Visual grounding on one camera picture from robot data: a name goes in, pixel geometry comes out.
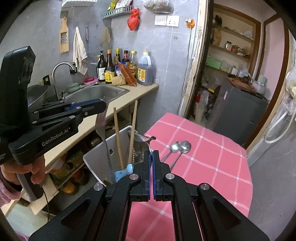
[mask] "light switch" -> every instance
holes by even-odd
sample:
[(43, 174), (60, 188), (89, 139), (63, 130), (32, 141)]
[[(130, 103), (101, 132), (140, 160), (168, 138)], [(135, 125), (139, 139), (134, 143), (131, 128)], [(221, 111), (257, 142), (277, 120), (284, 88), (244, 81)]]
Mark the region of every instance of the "light switch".
[(166, 15), (156, 15), (154, 25), (156, 26), (166, 26), (167, 16)]
[(179, 27), (180, 16), (170, 15), (167, 17), (167, 26)]

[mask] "orange plug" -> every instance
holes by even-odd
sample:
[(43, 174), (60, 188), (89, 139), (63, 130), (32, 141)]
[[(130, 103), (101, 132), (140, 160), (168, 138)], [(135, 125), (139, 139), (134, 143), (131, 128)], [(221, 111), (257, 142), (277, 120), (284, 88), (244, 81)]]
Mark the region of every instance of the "orange plug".
[(194, 19), (190, 18), (190, 19), (186, 19), (185, 21), (188, 28), (194, 28), (195, 26)]

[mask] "wooden chopstick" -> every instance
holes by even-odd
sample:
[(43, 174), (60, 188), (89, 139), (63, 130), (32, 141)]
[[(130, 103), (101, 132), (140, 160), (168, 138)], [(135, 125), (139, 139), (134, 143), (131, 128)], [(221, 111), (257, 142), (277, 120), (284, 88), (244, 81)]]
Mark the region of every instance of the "wooden chopstick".
[(116, 107), (113, 108), (113, 111), (114, 111), (114, 124), (115, 124), (117, 149), (118, 149), (121, 169), (123, 170), (125, 167), (124, 167), (124, 163), (123, 163), (123, 157), (122, 157), (122, 152), (121, 152), (121, 143), (120, 143), (120, 139), (119, 139), (119, 126), (118, 126)]
[(133, 123), (131, 126), (131, 140), (130, 140), (130, 149), (128, 154), (128, 164), (132, 163), (133, 161), (133, 141), (135, 138), (137, 106), (138, 106), (138, 100), (135, 101), (135, 107), (133, 109)]

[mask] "green box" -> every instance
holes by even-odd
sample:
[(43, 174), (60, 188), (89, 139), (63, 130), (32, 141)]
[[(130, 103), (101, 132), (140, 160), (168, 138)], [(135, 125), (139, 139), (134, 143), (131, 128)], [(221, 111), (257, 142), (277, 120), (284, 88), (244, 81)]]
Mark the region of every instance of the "green box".
[(207, 57), (207, 60), (205, 62), (206, 65), (208, 66), (211, 66), (215, 69), (220, 69), (220, 65), (221, 65), (221, 62), (217, 61), (217, 60), (214, 60), (210, 57)]

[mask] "red plastic bag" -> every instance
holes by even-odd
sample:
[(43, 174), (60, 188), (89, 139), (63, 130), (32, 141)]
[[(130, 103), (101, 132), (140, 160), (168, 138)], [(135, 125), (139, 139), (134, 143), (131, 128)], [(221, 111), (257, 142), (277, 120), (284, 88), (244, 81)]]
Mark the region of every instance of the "red plastic bag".
[(128, 18), (128, 27), (130, 28), (130, 30), (134, 31), (138, 27), (140, 23), (139, 15), (140, 15), (139, 8), (131, 10), (131, 16)]

